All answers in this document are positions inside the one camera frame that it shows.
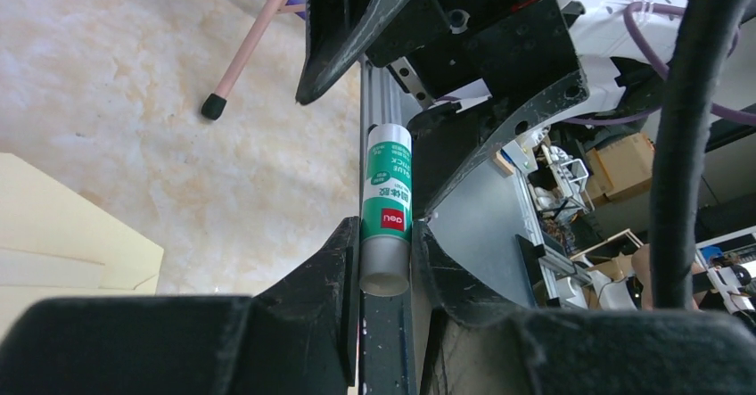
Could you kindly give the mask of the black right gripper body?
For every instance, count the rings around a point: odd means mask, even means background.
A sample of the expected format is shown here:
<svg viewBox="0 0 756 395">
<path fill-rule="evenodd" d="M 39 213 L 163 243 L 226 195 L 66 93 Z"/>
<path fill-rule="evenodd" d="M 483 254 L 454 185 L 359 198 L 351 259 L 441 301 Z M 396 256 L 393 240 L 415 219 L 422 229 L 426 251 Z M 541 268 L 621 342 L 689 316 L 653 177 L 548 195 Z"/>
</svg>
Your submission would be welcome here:
<svg viewBox="0 0 756 395">
<path fill-rule="evenodd" d="M 367 48 L 425 101 L 459 95 L 478 80 L 489 95 L 527 101 L 566 79 L 582 92 L 582 69 L 557 0 L 408 0 Z"/>
</svg>

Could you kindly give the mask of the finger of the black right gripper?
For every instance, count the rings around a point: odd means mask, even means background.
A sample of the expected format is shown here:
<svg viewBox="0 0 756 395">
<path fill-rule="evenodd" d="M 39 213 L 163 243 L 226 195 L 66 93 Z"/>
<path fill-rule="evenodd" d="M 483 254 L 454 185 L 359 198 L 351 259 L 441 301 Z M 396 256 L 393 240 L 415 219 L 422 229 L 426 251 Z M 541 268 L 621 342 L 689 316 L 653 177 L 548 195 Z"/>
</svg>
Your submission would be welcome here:
<svg viewBox="0 0 756 395">
<path fill-rule="evenodd" d="M 322 97 L 383 33 L 409 0 L 306 0 L 306 58 L 295 93 Z"/>
<path fill-rule="evenodd" d="M 586 76 L 575 70 L 533 95 L 490 98 L 463 111 L 459 103 L 446 103 L 414 116 L 407 124 L 413 140 L 413 217 L 429 216 L 518 135 L 587 98 Z"/>
</svg>

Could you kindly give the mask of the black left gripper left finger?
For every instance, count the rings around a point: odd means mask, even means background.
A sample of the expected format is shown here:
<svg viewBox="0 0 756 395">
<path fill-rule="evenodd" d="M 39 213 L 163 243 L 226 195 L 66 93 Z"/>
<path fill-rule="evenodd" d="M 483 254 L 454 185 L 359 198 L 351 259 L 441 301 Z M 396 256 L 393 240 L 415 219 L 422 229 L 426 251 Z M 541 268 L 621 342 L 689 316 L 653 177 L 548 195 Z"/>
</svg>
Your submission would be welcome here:
<svg viewBox="0 0 756 395">
<path fill-rule="evenodd" d="M 251 393 L 345 394 L 355 380 L 359 220 L 255 299 Z"/>
</svg>

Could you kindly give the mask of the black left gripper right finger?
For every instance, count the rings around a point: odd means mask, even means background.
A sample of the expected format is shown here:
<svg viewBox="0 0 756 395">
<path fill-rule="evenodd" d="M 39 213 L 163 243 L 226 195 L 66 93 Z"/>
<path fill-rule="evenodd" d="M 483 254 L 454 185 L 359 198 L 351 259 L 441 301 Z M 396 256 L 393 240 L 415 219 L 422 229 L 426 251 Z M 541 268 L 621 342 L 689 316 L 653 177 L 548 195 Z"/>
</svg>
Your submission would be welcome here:
<svg viewBox="0 0 756 395">
<path fill-rule="evenodd" d="M 529 394 L 511 317 L 521 307 L 449 257 L 423 221 L 413 226 L 411 304 L 421 394 Z"/>
</svg>

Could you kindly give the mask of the cream yellow envelope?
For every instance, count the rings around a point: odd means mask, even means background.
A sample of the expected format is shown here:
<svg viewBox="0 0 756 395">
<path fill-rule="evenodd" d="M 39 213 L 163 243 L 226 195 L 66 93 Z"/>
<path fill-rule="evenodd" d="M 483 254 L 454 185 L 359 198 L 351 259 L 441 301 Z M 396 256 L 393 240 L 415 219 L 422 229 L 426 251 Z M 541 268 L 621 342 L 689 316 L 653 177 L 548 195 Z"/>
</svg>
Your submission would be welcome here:
<svg viewBox="0 0 756 395">
<path fill-rule="evenodd" d="M 163 254 L 41 170 L 2 154 L 2 334 L 48 298 L 153 295 Z"/>
</svg>

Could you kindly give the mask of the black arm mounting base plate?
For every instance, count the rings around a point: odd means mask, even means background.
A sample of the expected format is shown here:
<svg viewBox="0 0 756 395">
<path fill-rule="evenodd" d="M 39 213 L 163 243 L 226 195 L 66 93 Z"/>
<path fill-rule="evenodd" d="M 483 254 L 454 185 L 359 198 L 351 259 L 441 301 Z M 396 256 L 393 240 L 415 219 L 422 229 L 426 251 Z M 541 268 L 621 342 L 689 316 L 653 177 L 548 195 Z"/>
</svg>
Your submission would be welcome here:
<svg viewBox="0 0 756 395">
<path fill-rule="evenodd" d="M 360 299 L 357 392 L 416 394 L 410 293 Z"/>
</svg>

